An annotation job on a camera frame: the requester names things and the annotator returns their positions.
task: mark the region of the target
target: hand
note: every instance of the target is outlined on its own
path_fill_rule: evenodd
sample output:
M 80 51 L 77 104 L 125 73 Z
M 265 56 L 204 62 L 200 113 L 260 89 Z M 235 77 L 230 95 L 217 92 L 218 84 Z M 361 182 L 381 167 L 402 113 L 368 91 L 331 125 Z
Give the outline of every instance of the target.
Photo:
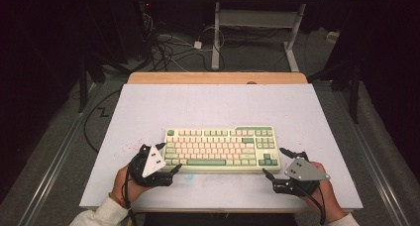
M 324 167 L 319 163 L 311 163 L 317 169 L 325 172 Z M 318 203 L 323 206 L 323 200 L 325 202 L 325 212 L 326 212 L 326 221 L 327 223 L 334 222 L 346 216 L 346 212 L 339 205 L 336 195 L 334 194 L 333 185 L 330 180 L 320 180 L 319 188 L 317 188 L 313 193 L 312 197 L 315 198 Z M 301 197 L 313 210 L 320 213 L 319 208 L 312 202 L 308 197 Z
M 128 166 L 125 166 L 118 170 L 117 175 L 115 176 L 115 180 L 114 180 L 114 188 L 112 189 L 112 193 L 118 199 L 117 203 L 119 203 L 123 207 L 125 207 L 125 201 L 123 197 L 123 193 L 125 194 L 125 191 L 124 191 L 123 185 L 126 182 L 127 169 L 128 169 Z M 128 197 L 129 197 L 130 203 L 133 203 L 134 201 L 136 201 L 142 193 L 144 193 L 145 191 L 151 188 L 152 187 L 143 187 L 143 186 L 137 185 L 129 176 Z

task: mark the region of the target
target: person's left hand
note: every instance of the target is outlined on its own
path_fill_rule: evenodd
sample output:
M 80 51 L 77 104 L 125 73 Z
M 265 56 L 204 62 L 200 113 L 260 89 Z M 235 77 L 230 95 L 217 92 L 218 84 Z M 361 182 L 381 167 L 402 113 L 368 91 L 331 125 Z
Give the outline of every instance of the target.
M 114 188 L 112 189 L 112 193 L 119 200 L 119 202 L 117 202 L 117 203 L 119 203 L 123 207 L 125 207 L 124 197 L 126 196 L 126 195 L 124 195 L 124 197 L 123 197 L 123 193 L 125 194 L 123 185 L 126 181 L 127 169 L 128 169 L 128 165 L 126 165 L 125 167 L 118 170 L 117 175 L 115 176 L 115 180 L 114 180 Z M 128 195 L 128 197 L 129 197 L 130 203 L 133 203 L 134 201 L 136 201 L 142 193 L 144 193 L 145 191 L 147 191 L 151 188 L 152 187 L 143 187 L 141 185 L 136 184 L 131 179 L 131 177 L 129 176 L 129 181 L 128 181 L 129 195 Z

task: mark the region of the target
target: white tabletop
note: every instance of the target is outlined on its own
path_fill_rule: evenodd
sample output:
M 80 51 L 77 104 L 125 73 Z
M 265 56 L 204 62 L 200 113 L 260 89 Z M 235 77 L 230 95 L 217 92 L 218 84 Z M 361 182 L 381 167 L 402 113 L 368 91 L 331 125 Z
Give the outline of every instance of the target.
M 176 127 L 268 125 L 279 147 L 306 151 L 324 165 L 344 209 L 363 208 L 349 171 L 311 84 L 126 84 L 86 185 L 80 206 L 98 207 L 118 169 L 142 144 L 163 142 Z M 280 154 L 279 178 L 293 161 Z M 263 173 L 178 173 L 169 187 L 144 193 L 136 211 L 298 212 L 306 204 L 276 194 Z

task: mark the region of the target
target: mechanical keyboard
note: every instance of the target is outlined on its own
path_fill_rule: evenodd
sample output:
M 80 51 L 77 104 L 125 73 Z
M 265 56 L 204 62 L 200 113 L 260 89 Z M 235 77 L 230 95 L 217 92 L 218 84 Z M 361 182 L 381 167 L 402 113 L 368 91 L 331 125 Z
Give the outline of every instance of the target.
M 167 129 L 162 150 L 171 170 L 182 164 L 188 172 L 276 173 L 280 160 L 275 134 L 269 126 L 244 126 L 233 129 Z

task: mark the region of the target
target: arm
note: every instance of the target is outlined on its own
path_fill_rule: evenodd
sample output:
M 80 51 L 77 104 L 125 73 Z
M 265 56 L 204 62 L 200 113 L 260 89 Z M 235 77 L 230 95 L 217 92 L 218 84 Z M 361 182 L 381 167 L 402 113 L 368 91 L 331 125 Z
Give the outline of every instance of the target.
M 311 163 L 319 170 L 325 171 L 324 167 L 318 163 Z M 326 223 L 329 226 L 340 226 L 340 225 L 359 225 L 351 214 L 347 214 L 337 201 L 336 195 L 334 194 L 333 185 L 330 180 L 320 180 L 319 188 L 312 193 L 318 203 L 323 205 L 325 203 L 326 211 Z M 307 197 L 302 199 L 311 207 L 313 210 L 319 212 L 319 208 Z
M 91 226 L 115 226 L 127 216 L 128 210 L 125 208 L 123 185 L 128 166 L 118 170 L 114 180 L 114 187 L 105 201 L 96 209 L 96 211 L 86 210 L 78 214 L 71 222 L 70 226 L 91 225 Z M 142 193 L 149 190 L 150 187 L 142 187 L 132 180 L 128 181 L 129 200 L 136 201 Z

